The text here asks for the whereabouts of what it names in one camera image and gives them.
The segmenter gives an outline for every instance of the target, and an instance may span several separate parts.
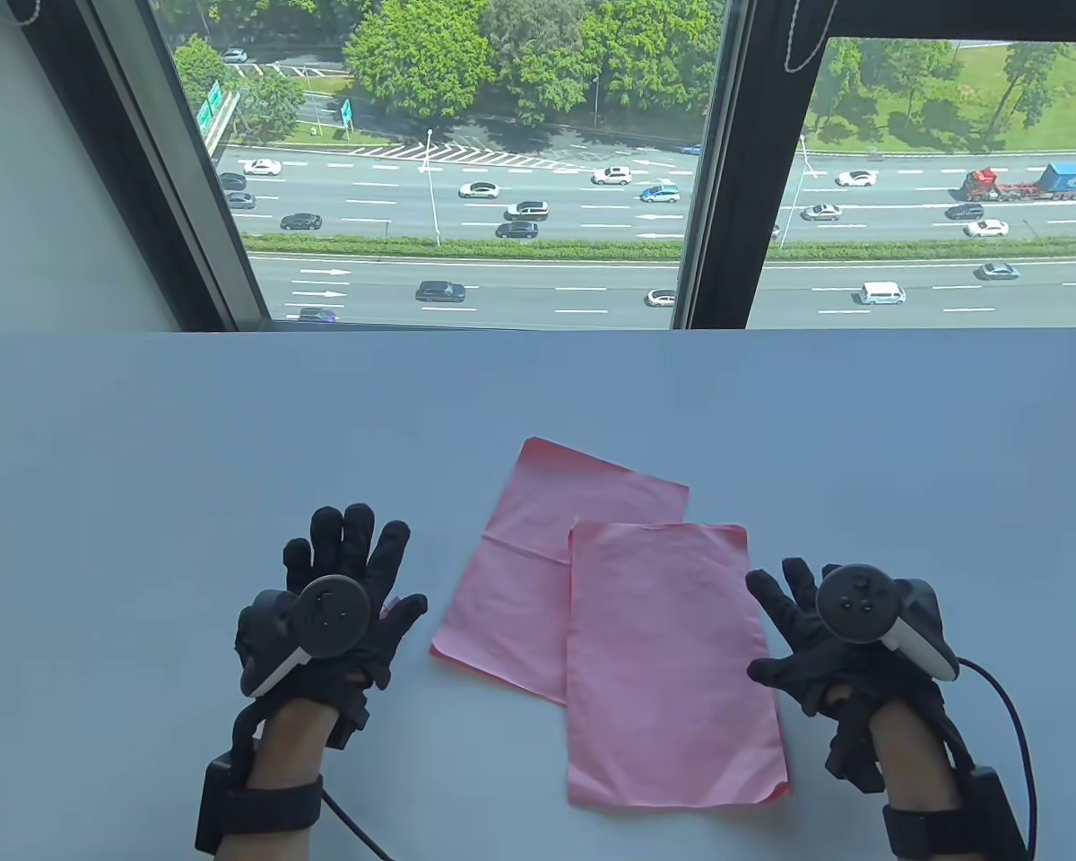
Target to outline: pink cloth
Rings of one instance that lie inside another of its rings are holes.
[[[570,528],[685,516],[690,488],[526,439],[431,651],[566,704]]]
[[[579,522],[571,537],[571,804],[716,807],[789,790],[738,525]]]

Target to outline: hand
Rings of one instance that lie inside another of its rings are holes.
[[[427,596],[408,595],[383,612],[387,595],[398,578],[411,530],[402,521],[391,521],[384,525],[370,552],[373,534],[374,512],[369,505],[355,503],[341,513],[329,506],[320,508],[311,517],[311,541],[306,538],[289,540],[283,548],[283,565],[287,569],[287,591],[295,594],[303,591],[312,579],[341,574],[358,581],[370,599],[370,623],[358,643],[346,654],[313,660],[300,672],[331,672],[356,681],[362,688],[376,684],[385,690],[391,683],[391,661],[402,637],[420,616],[426,613]]]

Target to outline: blue car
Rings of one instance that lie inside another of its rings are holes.
[[[650,185],[637,197],[645,203],[677,203],[681,200],[681,189],[677,185]]]

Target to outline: window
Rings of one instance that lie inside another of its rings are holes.
[[[727,0],[150,5],[272,319],[672,323]]]
[[[777,226],[750,327],[1076,326],[1076,42],[830,40]]]

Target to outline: car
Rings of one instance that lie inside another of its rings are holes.
[[[986,263],[974,271],[982,282],[1014,282],[1020,278],[1020,270],[1010,263]]]
[[[466,287],[454,282],[423,282],[414,292],[419,302],[463,302]]]
[[[650,308],[674,308],[677,302],[677,291],[653,290],[646,294],[646,305]]]
[[[231,209],[255,209],[255,196],[250,192],[228,192],[227,206]]]
[[[494,200],[498,196],[498,186],[493,183],[467,183],[459,188],[459,197],[489,197]]]
[[[227,192],[242,192],[247,187],[247,180],[242,173],[220,173],[218,187]]]
[[[836,178],[836,183],[841,187],[863,187],[866,185],[877,185],[877,174],[870,169],[850,169]]]
[[[536,222],[506,222],[494,229],[499,239],[534,239],[538,235]]]
[[[980,203],[958,203],[945,209],[944,216],[953,222],[979,222],[985,217],[985,208]]]
[[[979,222],[965,225],[965,235],[977,238],[1006,237],[1009,235],[1009,226],[1000,217],[981,217]]]
[[[841,209],[832,203],[818,203],[805,209],[801,217],[807,222],[836,222],[841,217]]]
[[[550,217],[550,204],[542,200],[524,200],[506,208],[505,217],[509,222],[546,222]]]
[[[316,230],[322,227],[322,216],[311,212],[296,212],[283,216],[279,226],[284,230]]]
[[[283,165],[274,158],[256,158],[243,165],[243,172],[254,177],[278,177],[283,172]]]
[[[329,308],[300,308],[299,323],[338,323],[338,316]]]
[[[596,169],[590,181],[595,185],[629,185],[633,183],[633,172],[627,167],[617,164],[609,168]]]
[[[677,203],[681,200],[681,189],[677,185],[650,185],[637,198],[646,203]]]

